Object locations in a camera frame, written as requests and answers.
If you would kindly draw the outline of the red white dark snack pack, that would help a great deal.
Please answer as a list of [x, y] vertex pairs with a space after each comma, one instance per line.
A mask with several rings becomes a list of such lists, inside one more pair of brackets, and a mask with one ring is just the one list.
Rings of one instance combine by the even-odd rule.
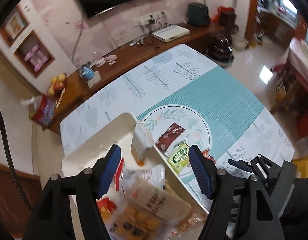
[[123, 176], [123, 167], [125, 160], [122, 157], [119, 166], [114, 174], [114, 178], [108, 192], [97, 200], [97, 206], [102, 215], [112, 214], [117, 208], [117, 202], [120, 200], [120, 181]]

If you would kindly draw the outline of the cookie pack clear wrapper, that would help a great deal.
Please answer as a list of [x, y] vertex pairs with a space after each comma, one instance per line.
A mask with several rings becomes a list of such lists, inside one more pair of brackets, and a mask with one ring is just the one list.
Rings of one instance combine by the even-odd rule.
[[111, 239], [167, 239], [178, 221], [161, 200], [144, 205], [125, 200], [105, 225]]

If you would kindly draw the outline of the beige soda cracker pack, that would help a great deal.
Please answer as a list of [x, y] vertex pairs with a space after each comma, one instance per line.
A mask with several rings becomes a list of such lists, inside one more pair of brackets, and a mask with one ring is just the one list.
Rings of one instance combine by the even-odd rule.
[[178, 224], [192, 211], [191, 205], [179, 196], [168, 193], [147, 180], [136, 178], [124, 191], [128, 200], [170, 224]]

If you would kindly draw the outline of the orange white snack pack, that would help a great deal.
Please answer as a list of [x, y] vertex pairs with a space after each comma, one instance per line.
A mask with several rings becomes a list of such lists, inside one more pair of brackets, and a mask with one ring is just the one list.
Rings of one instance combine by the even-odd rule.
[[132, 136], [131, 153], [137, 165], [143, 166], [148, 150], [154, 145], [150, 133], [141, 121], [138, 121]]

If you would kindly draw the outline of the teal striped table mat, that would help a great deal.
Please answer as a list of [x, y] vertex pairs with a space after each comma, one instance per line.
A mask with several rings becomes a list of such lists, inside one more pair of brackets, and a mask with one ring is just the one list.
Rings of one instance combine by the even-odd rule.
[[183, 105], [197, 111], [210, 127], [211, 155], [220, 158], [250, 127], [264, 105], [228, 71], [215, 67], [155, 104], [137, 119], [143, 120], [154, 109]]

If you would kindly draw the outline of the small green snack packet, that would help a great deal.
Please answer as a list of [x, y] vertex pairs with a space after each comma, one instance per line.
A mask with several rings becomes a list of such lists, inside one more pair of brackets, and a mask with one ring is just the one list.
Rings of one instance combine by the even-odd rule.
[[168, 159], [171, 168], [179, 174], [189, 162], [189, 146], [182, 142], [172, 152]]

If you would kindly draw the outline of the dark red floral packet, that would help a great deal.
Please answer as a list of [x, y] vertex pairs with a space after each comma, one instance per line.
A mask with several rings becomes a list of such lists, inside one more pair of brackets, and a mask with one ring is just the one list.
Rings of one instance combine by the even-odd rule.
[[173, 123], [155, 142], [157, 148], [165, 153], [169, 146], [185, 131], [185, 129], [179, 126], [177, 123]]

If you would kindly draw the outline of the white plastic storage bin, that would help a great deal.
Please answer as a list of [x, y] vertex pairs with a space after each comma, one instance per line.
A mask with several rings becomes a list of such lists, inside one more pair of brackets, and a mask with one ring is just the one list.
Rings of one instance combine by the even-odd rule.
[[99, 159], [104, 158], [113, 148], [113, 152], [116, 153], [117, 157], [124, 158], [123, 167], [128, 170], [150, 169], [156, 165], [164, 165], [165, 178], [172, 185], [177, 195], [199, 212], [207, 214], [207, 209], [186, 188], [185, 183], [181, 181], [176, 172], [170, 167], [156, 146], [149, 149], [143, 166], [139, 166], [136, 163], [131, 153], [133, 132], [136, 125], [136, 117], [131, 113], [123, 113], [117, 116], [79, 148], [64, 157], [62, 161], [64, 176], [75, 176], [85, 168], [93, 168], [95, 163]]

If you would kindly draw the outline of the red purple snack bag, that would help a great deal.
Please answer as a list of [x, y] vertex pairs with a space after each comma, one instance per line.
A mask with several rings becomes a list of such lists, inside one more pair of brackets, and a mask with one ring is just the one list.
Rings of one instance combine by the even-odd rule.
[[21, 99], [20, 103], [28, 107], [29, 118], [40, 126], [47, 127], [52, 122], [56, 104], [46, 95], [33, 96], [31, 99]]

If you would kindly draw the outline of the black ceramic jar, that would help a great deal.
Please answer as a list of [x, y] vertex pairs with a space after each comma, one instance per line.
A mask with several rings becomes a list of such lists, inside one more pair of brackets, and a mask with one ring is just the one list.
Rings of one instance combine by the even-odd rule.
[[207, 57], [220, 67], [229, 68], [234, 61], [234, 55], [228, 39], [221, 35], [213, 37], [207, 49]]

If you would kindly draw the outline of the blue teapot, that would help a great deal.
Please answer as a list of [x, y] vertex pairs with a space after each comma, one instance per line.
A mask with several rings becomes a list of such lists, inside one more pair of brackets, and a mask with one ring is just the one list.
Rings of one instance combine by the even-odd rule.
[[88, 64], [84, 64], [80, 67], [79, 76], [85, 80], [91, 80], [94, 77], [94, 71], [91, 66]]

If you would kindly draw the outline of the white set-top box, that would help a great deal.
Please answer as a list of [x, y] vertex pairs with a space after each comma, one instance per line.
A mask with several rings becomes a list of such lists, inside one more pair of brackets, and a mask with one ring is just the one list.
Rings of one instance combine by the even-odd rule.
[[187, 36], [190, 34], [190, 30], [179, 25], [171, 25], [166, 28], [160, 29], [152, 33], [152, 37], [168, 43], [178, 38]]

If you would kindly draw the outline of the dark green appliance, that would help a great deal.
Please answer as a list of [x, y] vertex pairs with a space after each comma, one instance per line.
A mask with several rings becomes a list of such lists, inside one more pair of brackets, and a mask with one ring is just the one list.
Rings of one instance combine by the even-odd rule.
[[208, 7], [202, 3], [189, 3], [187, 10], [187, 22], [195, 27], [210, 25]]

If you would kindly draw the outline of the pink dumbbells pair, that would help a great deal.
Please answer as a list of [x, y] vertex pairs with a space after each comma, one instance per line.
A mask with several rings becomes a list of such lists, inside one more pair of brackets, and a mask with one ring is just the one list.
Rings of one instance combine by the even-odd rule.
[[30, 63], [33, 66], [33, 71], [35, 73], [39, 72], [44, 64], [49, 60], [49, 56], [45, 54], [40, 46], [35, 45], [24, 57], [26, 63]]

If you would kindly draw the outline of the framed picture in niche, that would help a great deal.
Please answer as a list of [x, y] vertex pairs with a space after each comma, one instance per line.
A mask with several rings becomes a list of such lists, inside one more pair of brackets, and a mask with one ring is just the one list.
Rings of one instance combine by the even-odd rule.
[[24, 28], [25, 23], [18, 12], [15, 13], [5, 25], [5, 30], [12, 40], [15, 39]]

